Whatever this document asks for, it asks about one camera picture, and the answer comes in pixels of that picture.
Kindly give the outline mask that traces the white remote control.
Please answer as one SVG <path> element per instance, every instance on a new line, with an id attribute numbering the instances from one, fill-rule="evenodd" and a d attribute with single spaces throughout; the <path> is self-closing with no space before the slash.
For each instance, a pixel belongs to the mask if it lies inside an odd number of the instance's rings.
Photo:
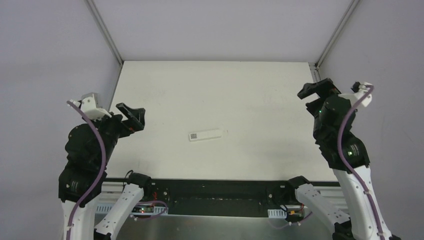
<path id="1" fill-rule="evenodd" d="M 188 134 L 188 139 L 190 142 L 198 142 L 205 140 L 213 140 L 219 139 L 223 135 L 223 131 L 219 128 L 217 129 L 208 129 L 208 130 L 200 130 L 194 131 Z"/>

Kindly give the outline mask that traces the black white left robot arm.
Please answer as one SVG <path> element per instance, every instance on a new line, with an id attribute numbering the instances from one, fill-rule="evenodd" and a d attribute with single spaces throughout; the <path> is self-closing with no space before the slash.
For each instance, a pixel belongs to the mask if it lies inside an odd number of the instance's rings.
<path id="1" fill-rule="evenodd" d="M 68 101 L 84 119 L 74 127 L 65 145 L 67 164 L 58 178 L 58 197 L 64 215 L 65 240 L 115 240 L 130 212 L 138 202 L 152 198 L 151 177 L 131 172 L 123 191 L 108 214 L 95 224 L 95 212 L 107 164 L 121 138 L 145 128 L 144 108 L 116 105 L 119 114 L 97 106 L 83 110 L 83 105 Z"/>

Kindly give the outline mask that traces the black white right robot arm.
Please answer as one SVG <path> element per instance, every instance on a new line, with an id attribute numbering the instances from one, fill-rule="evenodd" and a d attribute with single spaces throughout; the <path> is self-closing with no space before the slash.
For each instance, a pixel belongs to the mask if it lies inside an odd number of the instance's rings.
<path id="1" fill-rule="evenodd" d="M 357 110 L 367 107 L 374 86 L 355 82 L 351 93 L 342 93 L 330 78 L 306 83 L 300 99 L 313 94 L 317 99 L 305 106 L 313 116 L 312 135 L 342 190 L 347 212 L 321 196 L 303 176 L 290 179 L 284 200 L 310 209 L 329 230 L 334 240 L 395 240 L 383 218 L 371 178 L 371 162 L 365 144 L 352 131 Z"/>

